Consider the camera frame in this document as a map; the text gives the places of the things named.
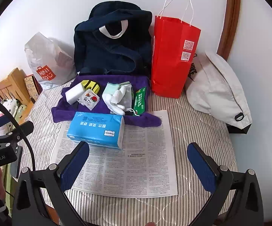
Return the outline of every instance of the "newspaper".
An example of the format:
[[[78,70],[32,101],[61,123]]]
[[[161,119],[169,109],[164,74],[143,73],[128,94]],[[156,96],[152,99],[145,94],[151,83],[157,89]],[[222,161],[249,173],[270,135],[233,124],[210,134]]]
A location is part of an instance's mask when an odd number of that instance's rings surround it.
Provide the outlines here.
[[[90,145],[90,154],[72,188],[106,196],[150,198],[177,195],[174,151],[167,110],[151,112],[160,127],[125,125],[123,149]],[[77,143],[64,121],[51,158],[58,164]]]

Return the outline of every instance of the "white wall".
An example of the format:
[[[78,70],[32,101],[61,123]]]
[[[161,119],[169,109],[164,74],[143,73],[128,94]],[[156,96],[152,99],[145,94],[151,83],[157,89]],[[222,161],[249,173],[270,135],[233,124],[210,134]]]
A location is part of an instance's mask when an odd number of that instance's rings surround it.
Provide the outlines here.
[[[25,43],[38,31],[60,41],[71,56],[75,26],[88,19],[91,9],[108,0],[14,0],[0,16],[0,80],[15,67],[31,71],[24,53]],[[137,4],[156,15],[164,0],[122,0]],[[174,0],[164,15],[181,17],[188,0]],[[216,51],[223,27],[226,0],[192,0],[193,25],[202,29],[198,50]],[[185,21],[190,21],[191,10]]]
[[[231,135],[239,171],[255,170],[264,217],[272,220],[272,9],[265,0],[241,0],[228,63],[242,83],[253,124]]]

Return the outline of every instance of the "yellow striped item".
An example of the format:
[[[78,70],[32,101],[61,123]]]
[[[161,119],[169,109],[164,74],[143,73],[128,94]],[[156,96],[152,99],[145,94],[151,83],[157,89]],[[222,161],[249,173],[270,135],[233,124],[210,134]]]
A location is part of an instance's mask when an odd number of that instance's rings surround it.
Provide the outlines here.
[[[95,92],[95,94],[99,92],[99,85],[92,80],[84,80],[81,82],[81,84],[83,85],[85,90],[91,89],[93,92]]]

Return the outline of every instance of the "white rope handle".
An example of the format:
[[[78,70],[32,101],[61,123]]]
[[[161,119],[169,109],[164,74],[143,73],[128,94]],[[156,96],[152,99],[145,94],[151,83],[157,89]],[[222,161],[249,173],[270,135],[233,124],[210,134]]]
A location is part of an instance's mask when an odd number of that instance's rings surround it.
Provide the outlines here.
[[[170,0],[169,3],[166,4],[167,0],[165,0],[165,3],[163,5],[163,9],[160,11],[160,13],[158,13],[157,17],[159,16],[159,14],[161,14],[160,18],[163,15],[164,9],[172,2],[173,0]]]
[[[124,111],[130,111],[130,112],[133,112],[133,113],[134,113],[134,115],[136,115],[136,116],[140,116],[140,115],[137,115],[136,111],[135,111],[134,109],[132,109],[132,108],[127,108],[127,109],[124,109]]]
[[[189,0],[188,4],[187,4],[187,6],[186,6],[186,9],[185,9],[185,11],[184,11],[184,14],[183,14],[183,16],[182,16],[181,23],[182,23],[182,20],[183,20],[183,18],[184,18],[184,15],[185,15],[185,13],[186,13],[186,10],[187,10],[187,8],[188,8],[189,3],[191,4],[191,9],[192,9],[192,11],[193,11],[193,16],[192,16],[192,18],[191,18],[191,22],[192,22],[192,20],[194,19],[194,7],[192,6],[191,0]]]

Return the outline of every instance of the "navy blue bag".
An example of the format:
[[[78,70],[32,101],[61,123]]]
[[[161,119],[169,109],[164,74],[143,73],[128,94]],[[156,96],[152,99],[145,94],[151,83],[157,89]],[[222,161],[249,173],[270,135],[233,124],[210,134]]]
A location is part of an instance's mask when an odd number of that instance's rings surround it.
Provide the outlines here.
[[[128,2],[96,5],[74,33],[80,75],[150,75],[152,13]]]

